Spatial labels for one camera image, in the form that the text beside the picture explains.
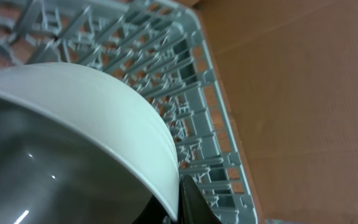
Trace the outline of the grey-white bowl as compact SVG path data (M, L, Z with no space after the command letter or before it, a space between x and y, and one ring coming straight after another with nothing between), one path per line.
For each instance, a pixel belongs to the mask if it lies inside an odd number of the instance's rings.
M0 223L178 220L177 150L133 88L72 63L0 68Z

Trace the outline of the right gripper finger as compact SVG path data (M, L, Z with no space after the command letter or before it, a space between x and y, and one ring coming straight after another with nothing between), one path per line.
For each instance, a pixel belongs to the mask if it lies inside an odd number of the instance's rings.
M190 175L183 175L180 179L178 223L221 224Z

